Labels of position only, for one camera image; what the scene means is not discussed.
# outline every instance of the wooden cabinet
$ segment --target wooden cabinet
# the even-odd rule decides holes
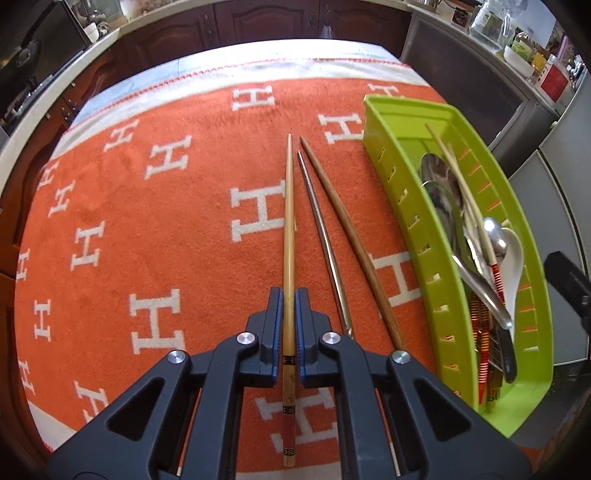
[[[219,47],[213,7],[206,5],[147,25],[123,38],[133,73]]]
[[[396,57],[402,54],[411,13],[358,0],[320,0],[320,29],[329,25],[339,40],[383,46]]]
[[[74,115],[63,98],[53,104],[27,141],[0,196],[0,274],[14,278],[25,221],[43,166]]]
[[[318,0],[232,0],[213,7],[222,45],[318,37]]]
[[[124,63],[110,48],[76,77],[61,95],[74,115],[90,98],[127,77]]]
[[[14,280],[0,274],[0,421],[11,443],[28,460],[43,466],[49,451],[43,446],[29,411],[21,382],[14,336]]]

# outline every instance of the green utensil holder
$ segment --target green utensil holder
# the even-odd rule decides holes
[[[417,276],[443,382],[510,436],[542,400],[552,380],[550,301],[534,238],[498,163],[466,118],[441,103],[384,95],[365,97],[363,145],[400,224]],[[512,228],[524,250],[515,309],[517,380],[503,384],[495,408],[478,404],[478,369],[465,290],[443,227],[418,169],[422,156],[441,151],[429,123],[450,144],[482,214]]]

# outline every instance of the bamboo chopstick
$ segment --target bamboo chopstick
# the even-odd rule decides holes
[[[285,149],[285,220],[283,233],[283,465],[296,463],[296,321],[294,318],[295,235],[291,134]]]
[[[378,274],[375,271],[375,267],[373,262],[371,261],[368,253],[365,251],[363,247],[363,243],[355,229],[343,202],[341,201],[339,194],[336,192],[335,188],[330,183],[326,172],[320,165],[318,158],[314,154],[314,151],[306,141],[304,137],[300,137],[300,142],[312,166],[316,170],[316,174],[320,179],[322,186],[324,187],[330,202],[333,208],[336,211],[337,216],[339,217],[341,225],[343,225],[343,229],[349,238],[349,242],[351,246],[353,246],[353,250],[355,250],[355,254],[357,255],[357,259],[361,264],[361,268],[363,269],[363,273],[365,274],[365,278],[369,283],[369,287],[371,288],[372,293],[374,294],[374,298],[376,303],[378,304],[378,309],[382,314],[382,318],[384,323],[386,324],[386,328],[388,329],[388,333],[394,344],[395,349],[399,350],[406,350],[406,343],[402,338],[402,334],[400,332],[400,326],[398,325],[398,321],[394,316],[394,312],[392,311],[392,306],[388,300],[388,296],[386,292],[384,292],[384,287],[382,286],[381,282],[379,281]]]

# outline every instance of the chopstick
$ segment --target chopstick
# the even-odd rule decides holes
[[[283,465],[296,463],[296,321],[294,176],[291,134],[285,149],[285,219],[283,233]]]
[[[304,137],[300,137],[300,142],[304,148],[304,151],[308,155],[312,166],[316,170],[316,174],[318,175],[318,178],[320,179],[320,182],[322,183],[322,186],[324,187],[324,190],[326,191],[326,194],[328,195],[329,200],[335,209],[337,216],[339,217],[340,223],[343,226],[347,237],[349,238],[351,246],[353,246],[353,250],[357,255],[359,263],[361,264],[361,268],[365,274],[365,278],[369,283],[369,287],[371,288],[371,291],[374,295],[374,299],[378,304],[378,309],[382,314],[382,318],[386,324],[386,328],[388,329],[388,333],[394,348],[406,350],[406,343],[402,338],[400,326],[398,325],[398,321],[394,316],[392,306],[390,305],[386,292],[384,291],[384,287],[379,281],[374,264],[363,247],[363,243],[361,242],[359,234],[357,233],[357,230],[355,229],[353,222],[351,221],[351,218],[349,217],[349,214],[347,213],[347,210],[345,209],[345,206],[339,197],[339,194],[330,183],[328,175],[320,165],[320,162],[318,161],[318,158],[316,157],[309,143]]]
[[[341,279],[339,272],[339,265],[336,262],[335,253],[332,250],[330,244],[330,237],[324,224],[322,217],[322,211],[318,204],[318,198],[316,198],[316,192],[310,180],[310,175],[304,158],[301,156],[301,152],[297,152],[298,161],[300,162],[301,173],[304,177],[304,183],[306,184],[306,190],[308,191],[308,197],[310,198],[310,204],[312,206],[312,212],[314,213],[314,220],[316,221],[316,228],[318,230],[318,236],[320,237],[320,243],[322,244],[322,250],[324,252],[324,260],[326,260],[326,267],[330,273],[330,283],[333,287],[333,293],[335,294],[335,300],[337,309],[339,311],[340,322],[343,327],[343,333],[353,338],[353,323],[351,322],[351,313],[349,311],[349,303],[347,302],[347,295],[345,294],[345,287],[343,286],[343,280]]]

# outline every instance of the white ceramic spoon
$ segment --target white ceramic spoon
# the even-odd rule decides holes
[[[517,234],[510,228],[502,228],[505,241],[507,242],[507,253],[499,265],[501,281],[505,290],[505,305],[507,311],[514,320],[511,326],[511,338],[515,342],[515,302],[517,290],[523,272],[523,247]]]

